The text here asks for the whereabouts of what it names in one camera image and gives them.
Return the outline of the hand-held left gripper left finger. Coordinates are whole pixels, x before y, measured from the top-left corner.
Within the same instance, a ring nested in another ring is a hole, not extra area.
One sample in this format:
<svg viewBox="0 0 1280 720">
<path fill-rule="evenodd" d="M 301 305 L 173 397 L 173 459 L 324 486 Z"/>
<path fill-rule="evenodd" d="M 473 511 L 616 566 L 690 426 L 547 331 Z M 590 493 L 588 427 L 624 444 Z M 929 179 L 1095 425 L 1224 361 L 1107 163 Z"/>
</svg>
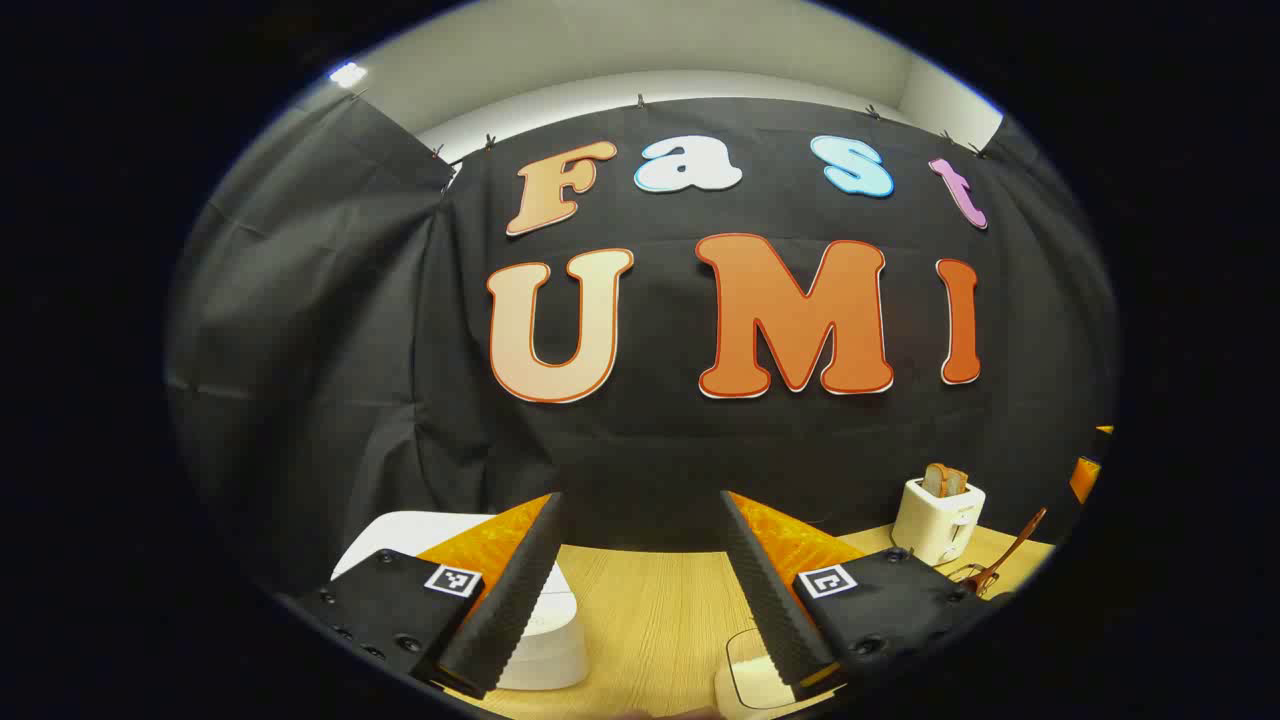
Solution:
<svg viewBox="0 0 1280 720">
<path fill-rule="evenodd" d="M 481 700 L 497 688 L 559 552 L 563 495 L 428 550 L 374 550 L 285 606 L 385 673 Z"/>
</svg>

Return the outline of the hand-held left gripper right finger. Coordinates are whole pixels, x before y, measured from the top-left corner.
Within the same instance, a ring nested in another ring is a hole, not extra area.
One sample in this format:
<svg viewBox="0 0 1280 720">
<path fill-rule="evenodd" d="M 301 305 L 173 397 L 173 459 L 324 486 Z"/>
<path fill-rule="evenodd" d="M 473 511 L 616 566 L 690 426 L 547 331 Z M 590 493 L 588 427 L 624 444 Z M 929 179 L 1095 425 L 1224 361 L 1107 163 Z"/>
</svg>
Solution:
<svg viewBox="0 0 1280 720">
<path fill-rule="evenodd" d="M 764 647 L 800 700 L 883 684 L 955 644 L 988 600 L 901 547 L 874 553 L 724 491 L 722 537 Z"/>
</svg>

